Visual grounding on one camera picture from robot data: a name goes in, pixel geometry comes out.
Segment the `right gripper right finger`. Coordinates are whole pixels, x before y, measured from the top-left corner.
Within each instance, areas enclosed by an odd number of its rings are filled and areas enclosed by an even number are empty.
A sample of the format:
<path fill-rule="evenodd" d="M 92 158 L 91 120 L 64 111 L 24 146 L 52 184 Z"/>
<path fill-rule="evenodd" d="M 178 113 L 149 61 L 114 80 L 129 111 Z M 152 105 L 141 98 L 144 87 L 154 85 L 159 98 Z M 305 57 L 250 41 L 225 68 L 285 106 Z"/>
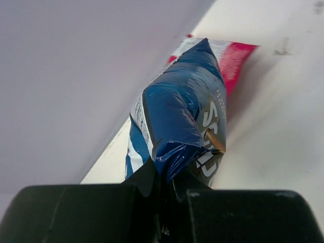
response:
<path fill-rule="evenodd" d="M 323 242 L 291 190 L 213 190 L 183 171 L 167 185 L 167 204 L 172 242 Z"/>

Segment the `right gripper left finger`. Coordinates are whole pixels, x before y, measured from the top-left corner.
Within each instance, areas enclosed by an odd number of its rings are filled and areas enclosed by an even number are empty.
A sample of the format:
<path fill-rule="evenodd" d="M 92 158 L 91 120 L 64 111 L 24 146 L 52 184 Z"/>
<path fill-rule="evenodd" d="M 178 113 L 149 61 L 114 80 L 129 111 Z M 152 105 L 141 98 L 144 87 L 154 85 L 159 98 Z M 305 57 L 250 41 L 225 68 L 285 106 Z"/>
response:
<path fill-rule="evenodd" d="M 120 184 L 25 187 L 1 221 L 1 242 L 157 242 L 158 186 L 148 161 Z"/>

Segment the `blue snack packet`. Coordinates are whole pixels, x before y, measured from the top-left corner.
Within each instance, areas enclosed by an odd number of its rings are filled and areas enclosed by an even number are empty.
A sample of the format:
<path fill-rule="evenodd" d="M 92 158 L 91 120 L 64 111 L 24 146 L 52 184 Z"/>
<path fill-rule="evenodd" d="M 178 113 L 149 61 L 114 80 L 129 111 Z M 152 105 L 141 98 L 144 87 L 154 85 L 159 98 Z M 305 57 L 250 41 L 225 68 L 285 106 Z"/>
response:
<path fill-rule="evenodd" d="M 163 68 L 130 121 L 126 178 L 150 159 L 167 182 L 188 170 L 212 185 L 226 151 L 226 88 L 207 38 Z"/>

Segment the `magenta large snack packet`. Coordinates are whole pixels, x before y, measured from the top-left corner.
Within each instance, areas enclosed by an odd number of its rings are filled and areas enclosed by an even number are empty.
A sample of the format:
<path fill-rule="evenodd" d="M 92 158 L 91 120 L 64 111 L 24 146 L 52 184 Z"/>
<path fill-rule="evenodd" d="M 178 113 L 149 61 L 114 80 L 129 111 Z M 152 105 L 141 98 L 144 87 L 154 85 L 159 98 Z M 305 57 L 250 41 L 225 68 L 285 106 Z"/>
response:
<path fill-rule="evenodd" d="M 179 43 L 177 49 L 171 54 L 167 62 L 171 63 L 201 40 L 201 38 L 193 37 L 192 34 L 187 35 Z M 218 61 L 227 96 L 229 96 L 238 83 L 244 62 L 258 46 L 223 40 L 209 40 L 209 45 Z"/>

